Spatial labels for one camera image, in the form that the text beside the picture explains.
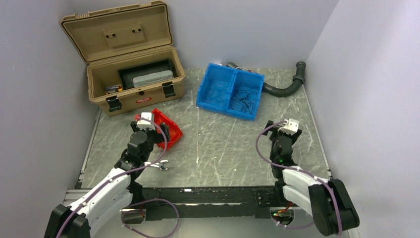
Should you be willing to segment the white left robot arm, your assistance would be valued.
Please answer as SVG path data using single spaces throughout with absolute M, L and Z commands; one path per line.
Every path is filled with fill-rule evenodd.
M 136 208 L 142 202 L 142 186 L 135 182 L 148 162 L 154 145 L 167 144 L 169 126 L 142 118 L 130 123 L 133 133 L 108 175 L 81 198 L 51 212 L 46 238 L 92 238 L 119 210 Z

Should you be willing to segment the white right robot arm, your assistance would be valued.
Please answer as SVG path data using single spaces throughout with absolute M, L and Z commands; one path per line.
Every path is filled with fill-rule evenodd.
M 269 158 L 261 158 L 271 165 L 273 176 L 278 180 L 273 192 L 274 202 L 279 206 L 290 202 L 302 208 L 326 237 L 357 228 L 360 218 L 343 181 L 320 178 L 293 161 L 293 145 L 301 133 L 299 122 L 294 119 L 269 120 L 260 133 L 268 135 L 271 141 Z

